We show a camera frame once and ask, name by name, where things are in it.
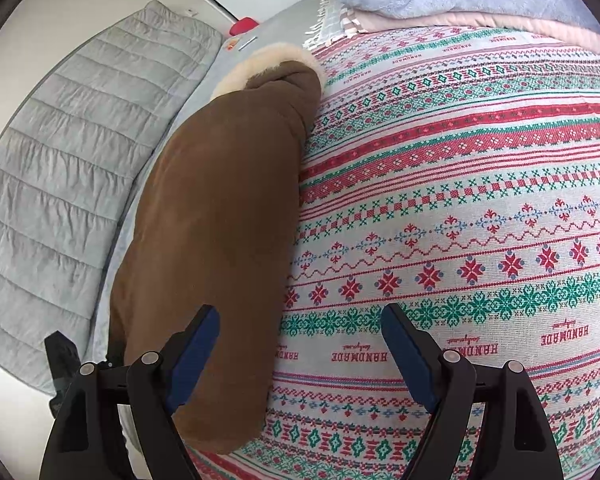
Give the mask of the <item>brown fleece-collared coat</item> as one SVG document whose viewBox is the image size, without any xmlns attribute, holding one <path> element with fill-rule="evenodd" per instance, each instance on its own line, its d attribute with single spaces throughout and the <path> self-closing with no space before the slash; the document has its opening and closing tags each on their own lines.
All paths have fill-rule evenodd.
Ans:
<svg viewBox="0 0 600 480">
<path fill-rule="evenodd" d="M 306 49 L 237 64 L 172 134 L 145 183 L 110 296 L 109 351 L 132 363 L 215 307 L 220 333 L 174 416 L 197 451 L 257 437 L 272 380 L 299 215 L 304 142 L 325 84 Z"/>
</svg>

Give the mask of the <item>grey quilted headboard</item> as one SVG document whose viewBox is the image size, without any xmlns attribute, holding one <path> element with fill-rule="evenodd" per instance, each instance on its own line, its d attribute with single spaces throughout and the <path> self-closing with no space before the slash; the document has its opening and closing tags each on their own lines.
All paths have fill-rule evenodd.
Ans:
<svg viewBox="0 0 600 480">
<path fill-rule="evenodd" d="M 0 135 L 0 367 L 54 390 L 52 333 L 87 354 L 130 195 L 223 38 L 147 3 L 81 44 Z"/>
</svg>

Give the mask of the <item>pale pink blanket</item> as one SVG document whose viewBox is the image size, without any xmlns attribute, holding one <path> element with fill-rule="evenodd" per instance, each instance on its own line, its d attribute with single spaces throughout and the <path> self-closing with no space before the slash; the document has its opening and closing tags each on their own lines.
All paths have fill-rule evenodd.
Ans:
<svg viewBox="0 0 600 480">
<path fill-rule="evenodd" d="M 430 26 L 508 28 L 554 38 L 565 44 L 571 44 L 600 55 L 600 34 L 598 32 L 542 18 L 482 12 L 445 12 L 419 18 L 387 18 L 378 13 L 361 10 L 353 10 L 352 14 L 352 20 L 366 32 Z"/>
</svg>

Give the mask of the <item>small red box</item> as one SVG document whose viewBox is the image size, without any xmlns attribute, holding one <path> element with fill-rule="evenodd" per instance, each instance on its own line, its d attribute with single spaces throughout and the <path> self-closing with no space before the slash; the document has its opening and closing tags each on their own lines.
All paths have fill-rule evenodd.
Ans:
<svg viewBox="0 0 600 480">
<path fill-rule="evenodd" d="M 236 37 L 245 34 L 246 32 L 250 32 L 250 30 L 253 30 L 258 26 L 259 23 L 254 18 L 245 16 L 230 26 L 230 31 L 228 33 L 230 36 Z"/>
</svg>

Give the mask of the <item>patterned red green blanket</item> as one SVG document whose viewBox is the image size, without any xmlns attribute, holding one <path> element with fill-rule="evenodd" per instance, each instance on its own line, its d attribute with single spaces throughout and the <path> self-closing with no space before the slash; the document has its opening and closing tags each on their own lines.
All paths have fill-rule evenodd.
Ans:
<svg viewBox="0 0 600 480">
<path fill-rule="evenodd" d="M 600 466 L 600 55 L 531 32 L 389 30 L 317 52 L 300 221 L 260 437 L 206 479 L 396 479 L 427 413 L 395 302 L 471 362 L 527 367 L 568 479 Z"/>
</svg>

